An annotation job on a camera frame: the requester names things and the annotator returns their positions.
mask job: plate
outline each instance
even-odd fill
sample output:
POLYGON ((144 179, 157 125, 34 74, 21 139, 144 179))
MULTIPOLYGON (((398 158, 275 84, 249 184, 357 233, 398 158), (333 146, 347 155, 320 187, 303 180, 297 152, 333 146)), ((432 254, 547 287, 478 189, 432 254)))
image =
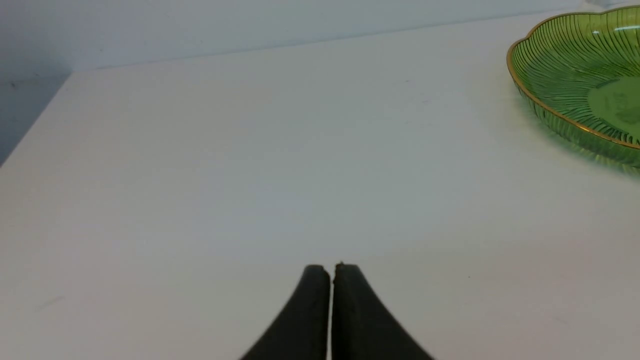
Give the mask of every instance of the plate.
POLYGON ((640 167, 640 6, 544 20, 509 48, 507 66, 551 130, 640 167))

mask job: white tabletop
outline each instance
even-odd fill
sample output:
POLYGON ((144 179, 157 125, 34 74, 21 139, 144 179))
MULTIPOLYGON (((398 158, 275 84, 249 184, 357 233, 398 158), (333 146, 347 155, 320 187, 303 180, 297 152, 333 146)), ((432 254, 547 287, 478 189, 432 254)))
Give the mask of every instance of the white tabletop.
POLYGON ((639 183, 506 70, 549 15, 72 75, 0 170, 0 358, 236 359, 340 260, 441 360, 636 358, 639 183))

